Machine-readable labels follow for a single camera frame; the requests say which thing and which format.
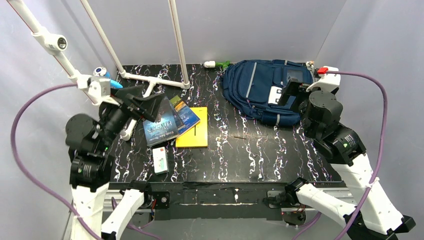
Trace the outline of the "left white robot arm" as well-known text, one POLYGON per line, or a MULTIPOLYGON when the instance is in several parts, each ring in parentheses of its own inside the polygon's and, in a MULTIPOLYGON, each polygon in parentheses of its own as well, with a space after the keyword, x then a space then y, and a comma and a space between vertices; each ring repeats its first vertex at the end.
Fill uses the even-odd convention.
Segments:
POLYGON ((113 89, 117 104, 103 103, 99 120, 79 113, 66 126, 65 143, 71 160, 69 183, 73 197, 73 240, 118 240, 132 216, 153 197, 148 182, 133 180, 123 193, 120 203, 103 221, 104 201, 115 160, 108 152, 114 140, 131 118, 155 121, 165 99, 163 93, 147 97, 135 95, 136 87, 113 89))

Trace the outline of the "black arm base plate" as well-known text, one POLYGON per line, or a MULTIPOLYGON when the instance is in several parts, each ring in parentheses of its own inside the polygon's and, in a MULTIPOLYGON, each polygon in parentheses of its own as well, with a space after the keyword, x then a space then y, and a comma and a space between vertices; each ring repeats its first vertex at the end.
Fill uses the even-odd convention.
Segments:
POLYGON ((152 182, 158 199, 157 221, 179 219, 281 220, 281 211, 265 205, 271 191, 284 190, 284 182, 152 182))

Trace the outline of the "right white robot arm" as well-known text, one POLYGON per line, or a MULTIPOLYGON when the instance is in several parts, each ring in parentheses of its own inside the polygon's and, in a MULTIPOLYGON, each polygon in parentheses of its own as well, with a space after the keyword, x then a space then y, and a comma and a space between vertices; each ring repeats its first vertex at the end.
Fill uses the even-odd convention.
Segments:
POLYGON ((331 218, 342 226, 342 235, 352 240, 395 240, 408 233, 416 222, 400 213, 389 200, 358 134, 340 123, 343 110, 331 90, 312 87, 292 79, 282 90, 284 105, 294 97, 291 110, 301 116, 305 135, 339 174, 354 198, 354 203, 340 200, 298 177, 284 191, 263 201, 270 207, 306 206, 331 218))

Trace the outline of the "white green small box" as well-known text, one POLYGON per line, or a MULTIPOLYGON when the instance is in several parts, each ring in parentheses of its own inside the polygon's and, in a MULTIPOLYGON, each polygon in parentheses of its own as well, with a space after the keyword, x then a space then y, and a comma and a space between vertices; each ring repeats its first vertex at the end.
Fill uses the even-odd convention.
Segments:
POLYGON ((167 150, 165 147, 158 147, 152 150, 154 173, 159 175, 169 171, 167 150))

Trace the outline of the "navy blue backpack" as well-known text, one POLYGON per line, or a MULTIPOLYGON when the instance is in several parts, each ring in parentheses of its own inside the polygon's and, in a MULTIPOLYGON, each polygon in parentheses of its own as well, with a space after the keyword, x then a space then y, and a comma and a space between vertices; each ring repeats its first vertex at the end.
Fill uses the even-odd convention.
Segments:
POLYGON ((224 98, 248 119, 279 127, 295 125, 301 119, 290 109, 293 96, 286 105, 278 104, 292 79, 306 84, 314 81, 306 66, 281 59, 243 60, 230 65, 220 78, 224 98))

